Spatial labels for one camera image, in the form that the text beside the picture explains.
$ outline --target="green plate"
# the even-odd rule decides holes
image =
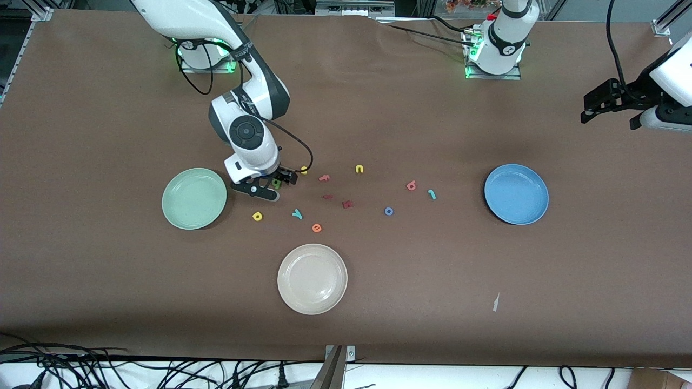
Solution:
[[[208,226],[224,210],[226,184],[209,169],[194,168],[175,176],[166,186],[161,208],[166,219],[183,230]]]

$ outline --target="brown table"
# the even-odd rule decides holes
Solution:
[[[634,112],[579,123],[584,93],[615,75],[603,24],[536,24],[519,82],[466,80],[458,46],[363,17],[260,17],[249,35],[314,168],[277,203],[232,193],[183,231],[161,193],[185,169],[223,170],[207,109],[237,75],[198,95],[136,13],[36,27],[0,109],[2,330],[149,355],[319,359],[350,343],[373,362],[692,366],[692,136],[632,132]],[[629,80],[669,47],[646,24],[614,35]],[[274,135],[286,165],[307,162]],[[504,163],[547,183],[539,222],[486,207]],[[349,271],[319,316],[276,287],[308,242]]]

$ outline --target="white plate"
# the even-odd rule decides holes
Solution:
[[[291,251],[281,262],[279,294],[292,310],[318,315],[334,308],[346,292],[348,274],[341,256],[317,243]]]

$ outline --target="blue plate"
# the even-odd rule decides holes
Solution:
[[[548,188],[536,172],[510,163],[490,173],[485,201],[500,219],[525,225],[539,220],[548,209]]]

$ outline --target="plate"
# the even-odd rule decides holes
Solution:
[[[219,217],[225,205],[224,180],[203,168],[189,169],[175,176],[161,198],[166,220],[183,230],[208,226]]]
[[[490,173],[485,181],[485,201],[507,223],[531,224],[548,209],[548,188],[536,172],[511,163]]]
[[[317,243],[291,251],[281,262],[277,277],[279,294],[286,305],[304,315],[318,315],[334,308],[346,292],[348,274],[341,256]]]

